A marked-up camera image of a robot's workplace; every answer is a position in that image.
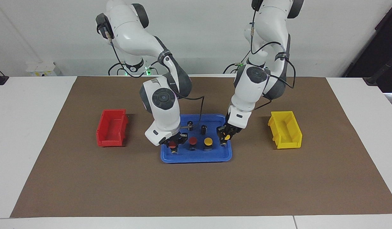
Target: table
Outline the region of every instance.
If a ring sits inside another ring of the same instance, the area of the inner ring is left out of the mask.
[[[392,214],[7,219],[75,79],[13,77],[0,87],[0,228],[374,228],[372,223],[392,228]],[[328,78],[328,82],[392,193],[392,105],[362,79]]]

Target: brown mat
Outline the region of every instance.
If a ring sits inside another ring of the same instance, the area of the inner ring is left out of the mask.
[[[274,216],[392,213],[392,194],[324,78],[253,113],[226,163],[165,164],[145,138],[153,118],[139,88],[149,78],[78,77],[11,217]],[[204,113],[224,113],[231,78],[192,78]],[[183,114],[200,102],[180,101]],[[128,143],[100,148],[103,109],[126,108]],[[293,110],[300,149],[276,150],[270,111]]]

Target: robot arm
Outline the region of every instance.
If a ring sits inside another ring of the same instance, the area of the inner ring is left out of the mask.
[[[131,55],[156,57],[169,71],[143,83],[140,89],[144,106],[155,120],[145,136],[154,145],[184,143],[187,134],[179,132],[180,109],[176,95],[189,95],[192,88],[189,76],[161,40],[145,31],[149,20],[142,5],[109,0],[106,14],[97,16],[97,30],[111,45]]]
[[[271,101],[285,91],[285,84],[279,78],[286,81],[286,58],[289,58],[290,46],[286,19],[296,17],[302,4],[303,0],[253,0],[252,7],[257,16],[255,22],[244,30],[244,36],[251,45],[251,55],[235,77],[235,94],[228,107],[226,123],[217,127],[221,145],[226,145],[233,135],[246,128],[261,96]],[[277,44],[261,48],[270,42]],[[275,50],[275,57],[268,56],[269,48]],[[271,70],[265,67],[269,61],[273,61]]]

